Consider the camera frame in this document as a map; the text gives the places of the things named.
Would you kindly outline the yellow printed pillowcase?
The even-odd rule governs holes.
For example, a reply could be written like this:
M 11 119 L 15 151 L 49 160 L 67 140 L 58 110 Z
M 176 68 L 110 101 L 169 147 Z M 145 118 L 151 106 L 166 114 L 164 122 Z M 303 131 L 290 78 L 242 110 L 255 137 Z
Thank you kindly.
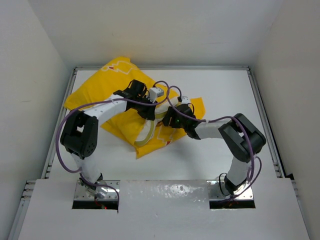
M 64 106 L 70 117 L 60 143 L 80 159 L 95 151 L 99 128 L 132 145 L 141 158 L 184 137 L 184 127 L 206 112 L 201 98 L 183 98 L 177 88 L 154 81 L 126 57 L 103 66 Z

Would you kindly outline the cream foam pillow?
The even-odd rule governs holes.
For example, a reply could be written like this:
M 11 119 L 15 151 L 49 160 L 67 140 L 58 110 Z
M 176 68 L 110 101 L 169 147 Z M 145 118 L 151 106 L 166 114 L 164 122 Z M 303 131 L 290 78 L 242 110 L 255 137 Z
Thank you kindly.
M 155 145 L 157 148 L 164 147 L 174 140 L 176 130 L 164 126 L 163 120 L 169 112 L 170 105 L 163 103 L 155 108 L 155 120 L 146 120 L 142 130 L 134 141 L 136 147 Z

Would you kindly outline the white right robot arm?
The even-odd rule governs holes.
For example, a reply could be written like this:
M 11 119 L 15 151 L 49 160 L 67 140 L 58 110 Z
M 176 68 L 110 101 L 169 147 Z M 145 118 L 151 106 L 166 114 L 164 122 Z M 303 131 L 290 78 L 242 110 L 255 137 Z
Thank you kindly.
M 163 125 L 173 129 L 183 129 L 192 139 L 223 139 L 233 155 L 230 169 L 224 177 L 224 186 L 233 194 L 245 183 L 252 157 L 258 154 L 267 140 L 242 113 L 230 121 L 204 121 L 197 119 L 187 104 L 169 107 L 162 120 Z

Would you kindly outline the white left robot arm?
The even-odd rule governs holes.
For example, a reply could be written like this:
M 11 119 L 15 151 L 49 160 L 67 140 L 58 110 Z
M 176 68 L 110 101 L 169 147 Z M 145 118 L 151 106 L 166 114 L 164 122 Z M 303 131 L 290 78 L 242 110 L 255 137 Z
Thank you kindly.
M 93 153 L 98 144 L 99 127 L 111 118 L 130 109 L 145 120 L 156 118 L 155 110 L 159 104 L 157 98 L 164 91 L 159 87 L 147 88 L 136 79 L 124 90 L 113 92 L 109 98 L 93 103 L 86 103 L 71 110 L 62 120 L 55 143 L 62 145 L 74 159 L 81 183 L 95 191 L 103 188 L 103 175 L 96 165 Z

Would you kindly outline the white front cover board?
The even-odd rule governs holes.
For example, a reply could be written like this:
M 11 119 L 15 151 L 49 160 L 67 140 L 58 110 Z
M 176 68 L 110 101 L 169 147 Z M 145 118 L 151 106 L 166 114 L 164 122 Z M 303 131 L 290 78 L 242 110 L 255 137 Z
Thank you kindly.
M 291 182 L 254 187 L 254 207 L 211 209 L 207 183 L 122 180 L 118 210 L 74 209 L 76 181 L 37 180 L 21 240 L 306 240 Z

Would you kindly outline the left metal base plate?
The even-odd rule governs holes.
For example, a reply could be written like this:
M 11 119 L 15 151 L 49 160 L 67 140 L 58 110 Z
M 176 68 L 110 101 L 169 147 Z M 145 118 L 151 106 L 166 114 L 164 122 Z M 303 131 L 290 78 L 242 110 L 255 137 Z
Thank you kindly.
M 120 182 L 118 180 L 103 180 L 101 184 L 115 187 L 115 189 L 106 186 L 94 188 L 78 180 L 73 199 L 75 201 L 94 201 L 95 198 L 99 201 L 117 201 L 119 199 L 117 193 L 120 193 Z

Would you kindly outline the aluminium table frame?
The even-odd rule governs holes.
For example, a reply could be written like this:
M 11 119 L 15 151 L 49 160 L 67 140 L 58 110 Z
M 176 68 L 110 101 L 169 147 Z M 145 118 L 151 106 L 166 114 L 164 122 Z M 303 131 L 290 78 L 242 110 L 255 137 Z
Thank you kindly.
M 48 161 L 53 166 L 48 178 L 43 174 L 38 180 L 76 181 L 74 174 L 67 173 L 55 160 L 53 129 L 60 120 L 62 102 L 69 92 L 75 91 L 94 73 L 93 69 L 78 69 L 75 73 L 53 73 L 44 78 L 44 86 L 35 83 L 39 90 L 29 100 L 29 106 L 36 107 L 38 112 L 32 114 L 32 120 L 23 125 L 22 132 L 27 133 L 20 144 L 25 148 L 25 157 L 21 163 L 23 170 L 34 169 L 32 157 L 38 157 L 39 171 L 43 171 Z M 216 178 L 231 165 L 232 154 L 221 139 L 192 140 L 183 137 L 160 150 L 140 159 L 135 158 L 134 149 L 124 141 L 108 132 L 99 132 L 96 150 L 99 167 L 103 175 L 112 180 L 121 181 L 205 181 Z M 260 153 L 262 164 L 256 167 L 262 172 L 253 185 L 262 188 L 270 180 L 287 178 L 276 177 L 273 161 L 276 152 L 272 142 L 268 142 Z M 18 207 L 14 222 L 10 227 L 8 238 L 19 238 L 28 211 L 31 198 L 23 200 Z

